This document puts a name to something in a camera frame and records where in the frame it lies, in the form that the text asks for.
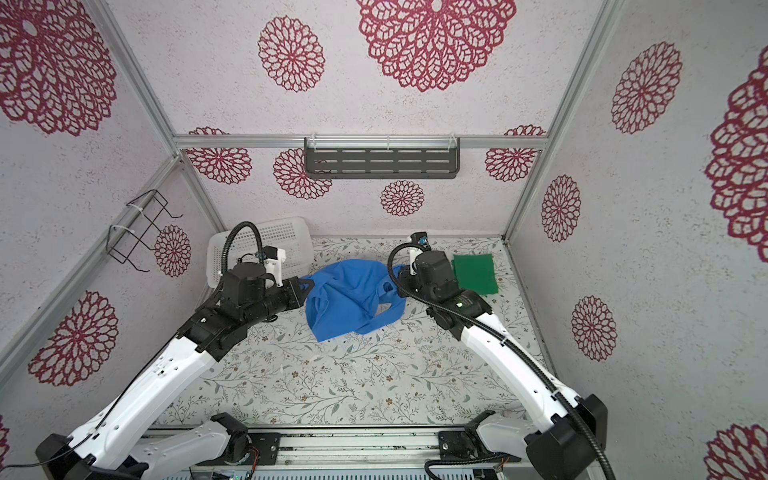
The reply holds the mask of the green tank top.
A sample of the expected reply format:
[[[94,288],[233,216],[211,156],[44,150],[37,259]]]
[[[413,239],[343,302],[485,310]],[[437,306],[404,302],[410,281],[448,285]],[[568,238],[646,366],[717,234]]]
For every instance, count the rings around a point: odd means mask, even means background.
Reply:
[[[491,254],[455,255],[453,268],[459,287],[479,295],[495,295],[499,287]]]

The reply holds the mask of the blue tank top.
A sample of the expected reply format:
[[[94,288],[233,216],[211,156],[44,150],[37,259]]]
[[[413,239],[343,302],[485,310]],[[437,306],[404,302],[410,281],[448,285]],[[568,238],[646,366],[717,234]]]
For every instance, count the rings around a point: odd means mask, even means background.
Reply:
[[[344,260],[307,279],[314,286],[305,303],[306,319],[319,342],[350,333],[372,333],[405,313],[406,299],[398,294],[382,262]]]

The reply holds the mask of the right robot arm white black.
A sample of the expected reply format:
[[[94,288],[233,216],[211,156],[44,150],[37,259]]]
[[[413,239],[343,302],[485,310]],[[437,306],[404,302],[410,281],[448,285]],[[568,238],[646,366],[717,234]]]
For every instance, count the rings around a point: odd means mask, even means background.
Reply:
[[[616,473],[605,452],[608,412],[549,372],[508,332],[479,294],[460,287],[447,255],[417,243],[396,246],[386,262],[400,295],[427,307],[436,324],[478,355],[524,407],[528,426],[491,413],[470,433],[483,461],[527,461],[542,479],[576,479],[592,464]]]

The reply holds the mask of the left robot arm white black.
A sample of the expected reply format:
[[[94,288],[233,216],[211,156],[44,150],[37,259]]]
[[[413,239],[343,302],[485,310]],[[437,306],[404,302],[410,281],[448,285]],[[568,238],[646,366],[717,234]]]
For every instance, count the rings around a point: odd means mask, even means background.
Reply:
[[[282,281],[261,263],[225,272],[199,306],[125,390],[68,435],[51,434],[36,449],[49,479],[162,479],[210,460],[240,463],[250,455],[247,427],[228,413],[155,445],[137,443],[159,415],[213,368],[250,327],[304,306],[313,281]]]

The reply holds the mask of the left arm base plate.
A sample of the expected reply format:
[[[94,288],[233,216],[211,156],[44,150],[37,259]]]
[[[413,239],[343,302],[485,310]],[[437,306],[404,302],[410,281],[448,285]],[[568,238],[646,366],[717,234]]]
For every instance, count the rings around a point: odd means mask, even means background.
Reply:
[[[281,439],[282,435],[277,432],[234,433],[220,456],[194,466],[272,466],[276,464]]]

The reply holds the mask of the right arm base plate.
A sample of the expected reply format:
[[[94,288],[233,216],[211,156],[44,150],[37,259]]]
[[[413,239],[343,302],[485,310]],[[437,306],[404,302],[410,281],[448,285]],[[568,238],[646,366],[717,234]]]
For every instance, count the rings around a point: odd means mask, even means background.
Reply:
[[[443,430],[438,432],[440,461],[447,465],[469,465],[501,461],[507,455],[491,452],[471,430]]]

